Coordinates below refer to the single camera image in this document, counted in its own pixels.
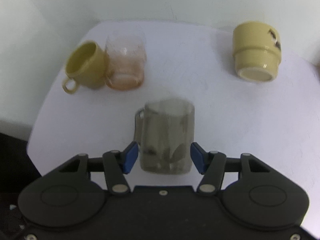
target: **silver screw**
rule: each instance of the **silver screw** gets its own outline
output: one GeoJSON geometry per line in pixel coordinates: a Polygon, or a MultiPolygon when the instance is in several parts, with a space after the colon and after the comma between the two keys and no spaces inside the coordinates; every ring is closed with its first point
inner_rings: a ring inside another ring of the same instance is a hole
{"type": "Polygon", "coordinates": [[[167,192],[166,190],[160,190],[160,191],[159,191],[159,194],[160,194],[161,196],[167,196],[168,192],[167,192]]]}
{"type": "Polygon", "coordinates": [[[300,235],[298,234],[293,234],[291,237],[290,237],[290,240],[300,240],[300,235]]]}
{"type": "Polygon", "coordinates": [[[29,234],[29,235],[25,236],[24,239],[25,240],[37,240],[38,238],[33,234],[29,234]]]}
{"type": "Polygon", "coordinates": [[[127,185],[124,184],[116,184],[112,187],[112,191],[116,193],[124,193],[128,190],[127,185]]]}
{"type": "Polygon", "coordinates": [[[202,184],[199,187],[199,190],[204,192],[204,193],[212,193],[216,190],[216,187],[214,185],[211,184],[202,184]]]}

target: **yellow cup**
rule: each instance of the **yellow cup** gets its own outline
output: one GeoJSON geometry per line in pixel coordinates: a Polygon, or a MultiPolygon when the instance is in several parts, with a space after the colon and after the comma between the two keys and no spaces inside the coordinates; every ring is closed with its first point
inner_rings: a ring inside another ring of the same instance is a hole
{"type": "Polygon", "coordinates": [[[281,63],[279,33],[262,22],[245,22],[233,31],[233,57],[238,76],[267,82],[278,75],[281,63]]]}
{"type": "Polygon", "coordinates": [[[80,45],[70,56],[66,64],[67,78],[62,83],[62,88],[68,94],[73,94],[79,85],[91,89],[103,86],[104,73],[104,53],[99,45],[94,41],[87,41],[80,45]],[[69,81],[74,81],[71,89],[67,88],[69,81]]]}

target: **mug handle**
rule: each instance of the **mug handle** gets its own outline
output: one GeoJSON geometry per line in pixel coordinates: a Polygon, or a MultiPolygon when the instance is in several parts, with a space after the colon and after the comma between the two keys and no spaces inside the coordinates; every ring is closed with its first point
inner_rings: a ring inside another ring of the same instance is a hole
{"type": "Polygon", "coordinates": [[[79,84],[78,84],[74,79],[69,78],[69,77],[67,77],[67,78],[62,82],[62,88],[63,88],[63,90],[64,90],[66,93],[68,93],[68,94],[74,94],[74,93],[77,91],[78,87],[79,87],[79,84]],[[73,80],[73,81],[75,82],[75,85],[73,86],[72,89],[67,88],[67,83],[68,83],[70,80],[73,80]]]}
{"type": "Polygon", "coordinates": [[[139,109],[134,116],[134,136],[133,140],[141,144],[144,108],[139,109]]]}

